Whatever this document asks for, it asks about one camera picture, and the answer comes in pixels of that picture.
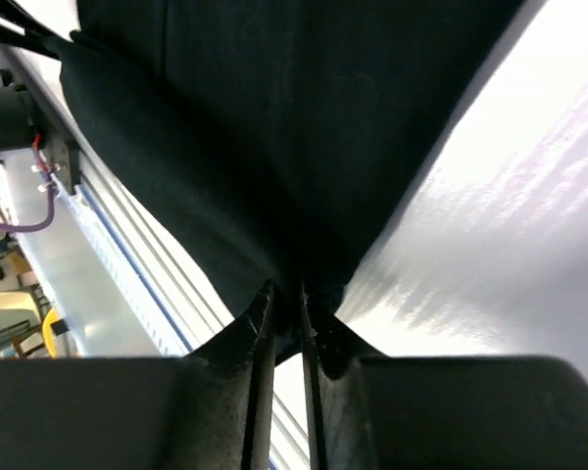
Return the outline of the black t-shirt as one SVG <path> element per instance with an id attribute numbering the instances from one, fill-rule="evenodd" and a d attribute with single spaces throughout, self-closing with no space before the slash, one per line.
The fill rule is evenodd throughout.
<path id="1" fill-rule="evenodd" d="M 95 153 L 234 315 L 267 280 L 276 358 L 334 312 L 519 1 L 81 1 L 47 39 Z"/>

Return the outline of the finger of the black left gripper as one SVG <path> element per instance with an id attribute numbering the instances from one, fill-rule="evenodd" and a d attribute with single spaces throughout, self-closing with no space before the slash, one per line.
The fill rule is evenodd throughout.
<path id="1" fill-rule="evenodd" d="M 17 1 L 0 0 L 0 44 L 59 59 L 56 46 L 68 41 L 37 21 Z"/>

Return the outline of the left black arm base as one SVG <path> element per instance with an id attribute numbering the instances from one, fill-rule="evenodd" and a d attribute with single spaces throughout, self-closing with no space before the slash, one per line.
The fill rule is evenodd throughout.
<path id="1" fill-rule="evenodd" d="M 80 148 L 76 141 L 70 135 L 49 132 L 44 137 L 43 152 L 56 178 L 74 195 L 80 183 Z"/>

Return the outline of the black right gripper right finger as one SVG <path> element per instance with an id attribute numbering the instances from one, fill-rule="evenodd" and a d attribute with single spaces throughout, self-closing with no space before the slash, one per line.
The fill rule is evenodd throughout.
<path id="1" fill-rule="evenodd" d="M 304 289 L 315 469 L 588 469 L 588 384 L 548 355 L 392 357 Z"/>

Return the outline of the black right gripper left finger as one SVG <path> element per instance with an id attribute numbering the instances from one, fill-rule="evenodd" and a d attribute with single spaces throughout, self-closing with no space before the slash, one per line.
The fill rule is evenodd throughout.
<path id="1" fill-rule="evenodd" d="M 267 468 L 275 299 L 183 357 L 0 360 L 0 469 Z"/>

